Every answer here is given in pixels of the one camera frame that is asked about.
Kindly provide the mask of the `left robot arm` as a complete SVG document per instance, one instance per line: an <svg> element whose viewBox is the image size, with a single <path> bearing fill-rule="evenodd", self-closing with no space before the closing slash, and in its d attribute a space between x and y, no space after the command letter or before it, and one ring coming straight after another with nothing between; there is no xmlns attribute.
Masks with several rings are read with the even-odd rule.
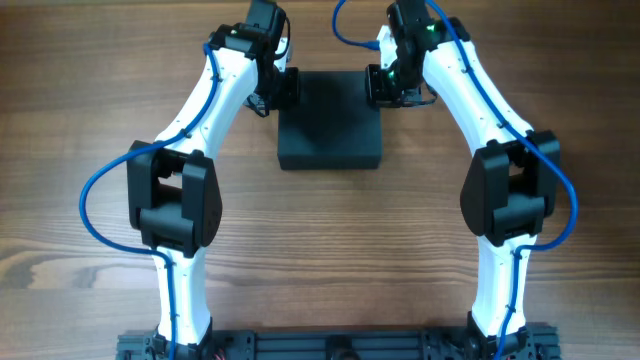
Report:
<svg viewBox="0 0 640 360"><path fill-rule="evenodd" d="M290 20L274 1L254 1L245 21L204 44L201 77L172 123L145 152L130 148L129 219L156 265L161 320L118 339L120 359L220 359L206 302L205 254L222 216L214 160L242 107L266 117L299 100Z"/></svg>

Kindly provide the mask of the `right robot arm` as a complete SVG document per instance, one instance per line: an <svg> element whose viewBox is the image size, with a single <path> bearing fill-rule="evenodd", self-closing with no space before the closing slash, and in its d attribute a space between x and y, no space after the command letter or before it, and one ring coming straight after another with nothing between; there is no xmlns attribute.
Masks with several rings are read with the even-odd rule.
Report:
<svg viewBox="0 0 640 360"><path fill-rule="evenodd" d="M470 34L432 1L395 1L375 41L370 102L421 104L426 86L442 99L472 155L460 209L478 244L478 279L459 335L466 359L558 359L557 331L528 324L527 267L544 220L555 207L560 144L513 111L481 65Z"/></svg>

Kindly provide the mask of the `dark green box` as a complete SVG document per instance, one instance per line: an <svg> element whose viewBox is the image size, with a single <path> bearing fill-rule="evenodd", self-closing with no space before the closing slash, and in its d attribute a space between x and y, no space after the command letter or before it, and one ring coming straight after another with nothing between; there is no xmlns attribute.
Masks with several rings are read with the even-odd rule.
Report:
<svg viewBox="0 0 640 360"><path fill-rule="evenodd" d="M362 71L303 71L298 103L278 115L283 170L373 170L383 156L380 111Z"/></svg>

